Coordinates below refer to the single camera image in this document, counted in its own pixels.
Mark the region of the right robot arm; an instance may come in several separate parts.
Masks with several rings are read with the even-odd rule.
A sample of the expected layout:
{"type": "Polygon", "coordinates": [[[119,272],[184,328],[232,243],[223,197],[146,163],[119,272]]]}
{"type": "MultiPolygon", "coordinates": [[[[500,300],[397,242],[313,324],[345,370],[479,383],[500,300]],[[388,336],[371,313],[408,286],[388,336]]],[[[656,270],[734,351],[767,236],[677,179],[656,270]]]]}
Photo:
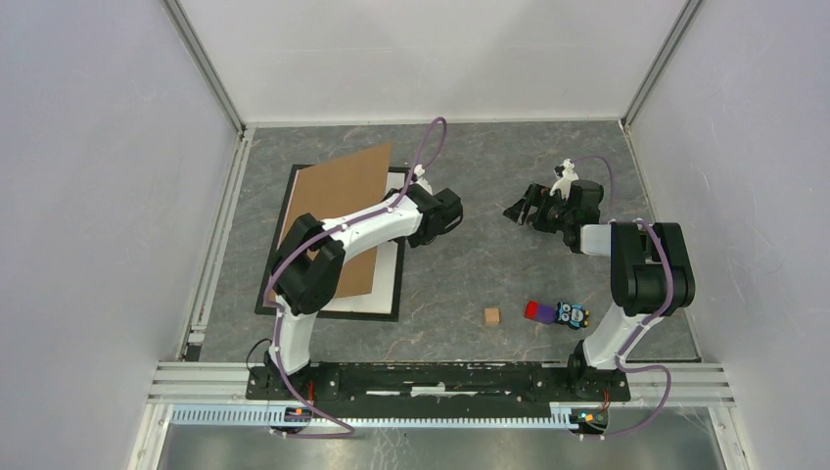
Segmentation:
{"type": "Polygon", "coordinates": [[[685,237],[676,222],[599,221],[602,185],[587,180],[568,193],[539,184],[503,214],[543,233],[561,233],[575,254],[610,261],[612,304],[596,329],[570,355],[568,392],[579,400],[599,393],[605,381],[629,372],[625,360],[644,335],[694,300],[696,282],[685,237]]]}

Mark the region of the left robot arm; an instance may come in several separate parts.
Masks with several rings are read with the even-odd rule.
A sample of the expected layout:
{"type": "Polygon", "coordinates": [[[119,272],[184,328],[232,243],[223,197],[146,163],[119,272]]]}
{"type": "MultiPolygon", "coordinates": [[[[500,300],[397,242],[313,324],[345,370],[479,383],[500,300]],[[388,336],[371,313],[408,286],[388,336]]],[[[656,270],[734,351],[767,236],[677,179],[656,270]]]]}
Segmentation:
{"type": "Polygon", "coordinates": [[[289,400],[305,391],[315,320],[335,297],[349,261],[398,239],[412,248],[427,245],[462,220],[462,201],[454,191],[434,194],[409,179],[380,203],[345,216],[300,215],[277,247],[262,294],[262,305],[276,314],[265,360],[272,389],[289,400]]]}

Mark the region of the brown backing board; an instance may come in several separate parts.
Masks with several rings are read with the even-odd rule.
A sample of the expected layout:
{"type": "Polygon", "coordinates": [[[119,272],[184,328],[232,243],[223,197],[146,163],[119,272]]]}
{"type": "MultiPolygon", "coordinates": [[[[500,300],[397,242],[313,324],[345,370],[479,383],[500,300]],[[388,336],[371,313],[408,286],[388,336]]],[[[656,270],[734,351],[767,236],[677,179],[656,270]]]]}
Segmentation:
{"type": "MultiPolygon", "coordinates": [[[[392,144],[387,142],[301,169],[280,239],[285,238],[294,221],[304,213],[323,220],[347,216],[380,203],[388,192],[391,155],[392,144]]],[[[372,248],[344,264],[336,298],[372,292],[376,251],[372,248]]]]}

